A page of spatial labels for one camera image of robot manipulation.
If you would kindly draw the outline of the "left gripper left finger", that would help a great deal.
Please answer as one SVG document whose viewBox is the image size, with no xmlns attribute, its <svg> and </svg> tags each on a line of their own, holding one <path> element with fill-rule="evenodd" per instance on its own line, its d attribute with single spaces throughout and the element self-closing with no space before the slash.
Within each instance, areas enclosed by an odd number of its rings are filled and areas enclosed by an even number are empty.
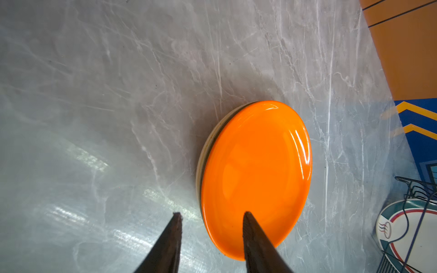
<svg viewBox="0 0 437 273">
<path fill-rule="evenodd" d="M 173 216 L 135 273 L 177 273 L 182 245 L 182 215 Z"/>
</svg>

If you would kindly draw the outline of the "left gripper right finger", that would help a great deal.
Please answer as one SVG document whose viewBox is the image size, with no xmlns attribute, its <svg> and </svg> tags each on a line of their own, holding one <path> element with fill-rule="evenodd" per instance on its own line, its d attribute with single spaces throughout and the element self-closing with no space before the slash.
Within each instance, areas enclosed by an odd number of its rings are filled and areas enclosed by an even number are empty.
<svg viewBox="0 0 437 273">
<path fill-rule="evenodd" d="M 242 234 L 248 273 L 293 273 L 250 212 L 243 216 Z"/>
</svg>

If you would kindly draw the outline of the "orange plate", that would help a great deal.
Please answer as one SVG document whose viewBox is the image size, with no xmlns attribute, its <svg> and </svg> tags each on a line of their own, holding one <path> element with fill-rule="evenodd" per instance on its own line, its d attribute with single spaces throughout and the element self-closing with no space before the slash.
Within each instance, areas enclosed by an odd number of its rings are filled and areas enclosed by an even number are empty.
<svg viewBox="0 0 437 273">
<path fill-rule="evenodd" d="M 297 223 L 310 190 L 311 141 L 288 105 L 258 101 L 226 115 L 210 133 L 198 161 L 196 189 L 213 244 L 244 260 L 243 216 L 253 214 L 274 246 Z"/>
</svg>

